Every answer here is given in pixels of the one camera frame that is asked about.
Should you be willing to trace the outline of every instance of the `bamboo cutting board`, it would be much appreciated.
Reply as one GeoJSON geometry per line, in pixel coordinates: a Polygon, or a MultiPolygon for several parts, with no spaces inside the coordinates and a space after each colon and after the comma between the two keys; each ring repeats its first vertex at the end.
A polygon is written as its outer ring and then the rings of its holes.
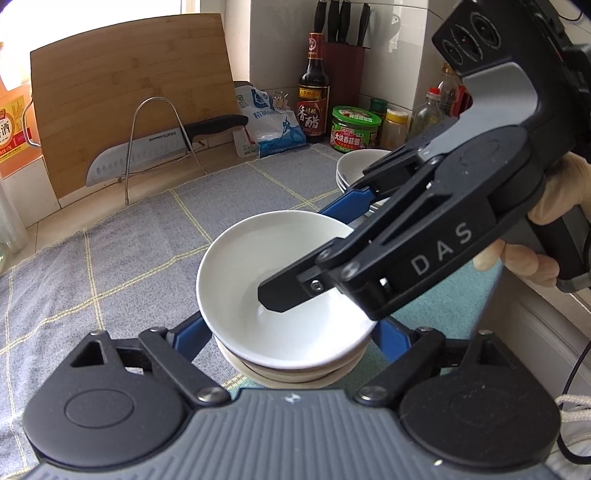
{"type": "MultiPolygon", "coordinates": [[[[146,98],[170,100],[184,124],[240,114],[219,14],[136,20],[65,38],[31,52],[31,83],[58,198],[86,185],[102,151],[129,141],[146,98]]],[[[134,138],[177,126],[170,105],[150,102],[134,138]]]]}

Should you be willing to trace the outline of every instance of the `plaid cloth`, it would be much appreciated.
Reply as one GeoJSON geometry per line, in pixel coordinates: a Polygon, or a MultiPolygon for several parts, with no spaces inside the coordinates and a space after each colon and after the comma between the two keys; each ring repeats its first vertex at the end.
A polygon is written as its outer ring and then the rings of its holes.
{"type": "MultiPolygon", "coordinates": [[[[195,278],[213,239],[239,220],[270,210],[319,211],[340,195],[339,154],[303,148],[191,181],[144,199],[44,248],[0,277],[0,479],[37,461],[22,430],[27,402],[90,331],[133,338],[174,327],[197,311],[195,278]]],[[[411,327],[433,325],[467,337],[498,270],[465,267],[397,313],[411,327]]],[[[195,360],[232,392],[255,386],[210,342],[195,360]]],[[[370,345],[338,386],[355,388],[386,362],[370,345]]]]}

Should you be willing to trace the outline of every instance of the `black circular pad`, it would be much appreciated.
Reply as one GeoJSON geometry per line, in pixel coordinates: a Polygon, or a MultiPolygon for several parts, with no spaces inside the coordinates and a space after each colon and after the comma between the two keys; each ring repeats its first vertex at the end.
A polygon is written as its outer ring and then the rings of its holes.
{"type": "Polygon", "coordinates": [[[147,376],[103,365],[69,370],[48,381],[23,415],[31,444],[74,468],[105,468],[138,460],[179,430],[180,396],[147,376]]]}
{"type": "Polygon", "coordinates": [[[543,462],[560,427],[556,404],[539,384],[511,367],[488,365],[413,387],[400,419],[438,459],[486,471],[543,462]]]}
{"type": "Polygon", "coordinates": [[[128,394],[106,388],[82,392],[66,404],[66,417],[87,429],[113,427],[133,412],[134,401],[128,394]]]}

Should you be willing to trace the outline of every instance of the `metal knife rack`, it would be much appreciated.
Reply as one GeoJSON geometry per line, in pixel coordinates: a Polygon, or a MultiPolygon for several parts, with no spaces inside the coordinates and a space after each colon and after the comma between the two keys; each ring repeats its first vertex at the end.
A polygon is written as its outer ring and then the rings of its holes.
{"type": "MultiPolygon", "coordinates": [[[[189,146],[189,150],[190,153],[193,155],[193,157],[195,158],[195,161],[197,162],[197,165],[199,165],[203,171],[205,171],[205,168],[203,168],[203,166],[201,165],[201,163],[199,162],[199,159],[197,158],[197,154],[195,153],[195,150],[193,148],[193,144],[191,143],[191,139],[189,138],[189,136],[187,135],[187,131],[185,130],[185,127],[183,126],[183,123],[181,122],[181,118],[180,115],[177,112],[176,107],[173,105],[173,103],[168,100],[167,98],[164,97],[150,97],[147,98],[146,100],[144,100],[143,102],[141,102],[138,107],[135,110],[134,113],[134,118],[133,121],[131,122],[131,135],[129,136],[129,143],[127,145],[127,161],[125,164],[125,205],[128,206],[129,205],[129,177],[133,176],[133,175],[138,175],[141,173],[148,173],[148,172],[152,172],[152,171],[156,171],[156,168],[162,167],[162,166],[166,166],[167,164],[171,164],[171,163],[176,163],[182,159],[184,159],[187,155],[183,155],[181,158],[177,158],[175,160],[171,160],[168,162],[165,162],[163,165],[159,165],[156,167],[151,167],[148,168],[147,170],[144,171],[139,171],[139,172],[134,172],[134,173],[130,173],[129,172],[129,166],[131,163],[131,148],[132,148],[132,143],[134,141],[134,132],[135,132],[135,121],[138,117],[138,113],[139,111],[142,109],[142,107],[146,104],[146,103],[150,103],[154,100],[160,100],[162,102],[166,102],[167,104],[170,105],[170,107],[173,109],[173,112],[177,118],[178,121],[178,125],[181,129],[181,132],[183,133],[183,138],[185,139],[186,144],[189,146]]],[[[25,137],[25,142],[35,148],[41,148],[41,145],[34,142],[28,135],[27,132],[27,121],[25,119],[25,116],[27,114],[27,111],[29,110],[29,108],[31,107],[31,105],[33,104],[33,99],[31,98],[31,101],[29,102],[29,104],[25,107],[25,109],[22,111],[22,116],[21,116],[21,123],[22,123],[22,130],[24,133],[24,137],[25,137]]]]}
{"type": "MultiPolygon", "coordinates": [[[[153,100],[160,100],[163,102],[166,102],[167,104],[169,104],[171,106],[171,108],[174,111],[175,116],[177,117],[177,121],[178,121],[178,125],[181,129],[181,132],[183,133],[183,138],[185,139],[186,144],[189,146],[189,150],[192,153],[193,157],[195,158],[195,161],[197,162],[197,165],[199,165],[204,171],[205,169],[203,168],[203,166],[201,165],[201,163],[199,163],[199,159],[197,158],[197,154],[195,153],[195,150],[193,148],[193,144],[191,143],[191,139],[189,138],[189,136],[187,135],[187,131],[185,130],[185,127],[183,126],[183,123],[181,122],[181,118],[177,112],[176,107],[173,105],[173,103],[164,98],[164,97],[150,97],[147,98],[146,100],[144,100],[142,103],[140,103],[138,105],[138,107],[135,110],[134,113],[134,119],[131,122],[131,135],[129,137],[129,143],[127,145],[127,162],[125,164],[125,205],[128,206],[129,205],[129,192],[128,192],[128,185],[129,185],[129,165],[131,163],[131,148],[132,148],[132,143],[134,141],[134,131],[135,131],[135,120],[137,119],[138,113],[139,111],[142,109],[142,107],[146,104],[146,103],[150,103],[153,100]]],[[[173,160],[173,161],[180,161],[182,160],[184,157],[186,157],[186,155],[182,156],[181,158],[177,159],[177,160],[173,160]]],[[[146,170],[145,172],[148,171],[155,171],[154,168],[149,168],[148,170],[146,170]]]]}

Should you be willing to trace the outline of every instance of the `human hand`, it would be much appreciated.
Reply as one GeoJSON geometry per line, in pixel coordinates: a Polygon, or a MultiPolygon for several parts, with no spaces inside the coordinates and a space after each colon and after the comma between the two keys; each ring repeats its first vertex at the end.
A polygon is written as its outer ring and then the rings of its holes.
{"type": "MultiPolygon", "coordinates": [[[[591,165],[569,152],[550,167],[542,198],[527,216],[538,225],[547,225],[575,205],[580,205],[587,220],[591,220],[591,165]]],[[[477,270],[486,271],[499,259],[519,277],[542,287],[556,285],[559,267],[554,258],[538,255],[523,245],[507,244],[500,238],[475,256],[473,263],[477,270]]]]}

